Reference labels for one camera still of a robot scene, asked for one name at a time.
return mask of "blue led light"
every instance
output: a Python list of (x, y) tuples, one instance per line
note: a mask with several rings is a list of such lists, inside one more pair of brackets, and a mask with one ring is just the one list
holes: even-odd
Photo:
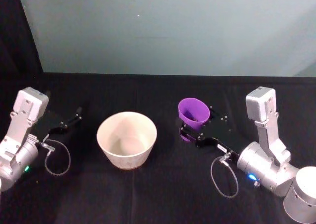
[(257, 181), (257, 178), (255, 177), (254, 174), (249, 174), (248, 177), (253, 181)]

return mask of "light blue wall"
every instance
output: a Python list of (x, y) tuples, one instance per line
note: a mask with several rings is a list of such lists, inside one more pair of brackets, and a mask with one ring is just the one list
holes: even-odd
[(293, 76), (316, 63), (316, 0), (21, 1), (47, 72)]

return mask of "cable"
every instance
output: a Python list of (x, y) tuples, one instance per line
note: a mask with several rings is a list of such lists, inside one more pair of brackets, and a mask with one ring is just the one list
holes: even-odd
[(46, 156), (46, 159), (45, 159), (45, 168), (46, 168), (46, 170), (47, 170), (49, 173), (51, 173), (52, 175), (54, 175), (54, 176), (62, 176), (62, 175), (64, 175), (64, 174), (69, 170), (69, 168), (70, 168), (71, 158), (70, 158), (69, 150), (68, 150), (68, 148), (67, 148), (63, 143), (61, 143), (61, 142), (59, 142), (59, 141), (56, 141), (56, 140), (53, 140), (53, 139), (47, 139), (46, 141), (52, 141), (52, 142), (56, 142), (56, 143), (62, 145), (62, 146), (66, 149), (66, 151), (67, 151), (67, 153), (68, 153), (68, 157), (69, 157), (68, 167), (67, 167), (67, 169), (66, 169), (64, 172), (62, 172), (62, 173), (54, 173), (53, 171), (51, 171), (51, 170), (48, 168), (48, 166), (47, 166), (47, 160), (48, 160), (48, 158), (49, 158), (49, 156), (50, 156), (50, 154), (51, 154), (51, 151), (48, 152), (48, 154), (47, 154), (47, 156)]
[(213, 166), (214, 166), (215, 162), (218, 161), (219, 159), (221, 159), (222, 157), (223, 157), (223, 156), (219, 156), (219, 157), (215, 158), (214, 161), (212, 162), (211, 169), (210, 169), (211, 178), (212, 178), (212, 181), (213, 181), (213, 183), (214, 183), (214, 185), (215, 185), (215, 188), (217, 189), (217, 191), (218, 191), (222, 196), (224, 196), (224, 197), (226, 197), (226, 198), (235, 198), (235, 197), (237, 196), (237, 194), (239, 193), (239, 183), (238, 183), (237, 177), (236, 177), (236, 175), (235, 175), (233, 169), (229, 166), (229, 164), (228, 164), (228, 163), (224, 163), (225, 166), (227, 166), (228, 169), (229, 169), (229, 170), (231, 171), (231, 173), (233, 174), (233, 177), (234, 177), (235, 182), (236, 182), (236, 193), (235, 193), (234, 195), (228, 196), (228, 195), (223, 194), (223, 193), (221, 192), (221, 190), (219, 189), (219, 187), (217, 186), (217, 184), (216, 184), (216, 182), (215, 182), (215, 179), (214, 179), (214, 176), (213, 176)]

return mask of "plastic cup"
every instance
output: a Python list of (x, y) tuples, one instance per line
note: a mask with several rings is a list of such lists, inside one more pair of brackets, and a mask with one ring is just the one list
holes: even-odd
[(121, 169), (134, 169), (148, 158), (157, 137), (154, 123), (136, 112), (121, 112), (100, 125), (97, 141), (110, 162)]
[(208, 122), (211, 115), (209, 108), (202, 101), (195, 98), (185, 98), (178, 104), (179, 118), (195, 131), (200, 131), (204, 124)]

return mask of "black tablecloth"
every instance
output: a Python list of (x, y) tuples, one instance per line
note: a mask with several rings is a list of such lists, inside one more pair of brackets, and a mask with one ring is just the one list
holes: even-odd
[[(48, 109), (64, 117), (86, 104), (81, 127), (68, 139), (70, 171), (61, 177), (43, 167), (45, 151), (14, 188), (1, 194), (0, 223), (23, 224), (174, 224), (295, 223), (283, 199), (255, 188), (240, 170), (239, 195), (228, 200), (211, 183), (209, 168), (221, 153), (183, 142), (175, 127), (177, 104), (201, 99), (229, 118), (233, 129), (251, 141), (257, 130), (246, 112), (245, 97), (258, 86), (276, 89), (279, 135), (296, 167), (316, 166), (316, 79), (189, 76), (43, 74), (0, 79), (0, 135), (4, 137), (17, 92), (32, 86), (51, 91)], [(96, 142), (96, 130), (108, 116), (137, 111), (158, 131), (145, 164), (132, 171), (114, 167)], [(217, 165), (223, 191), (234, 192), (229, 172)]]

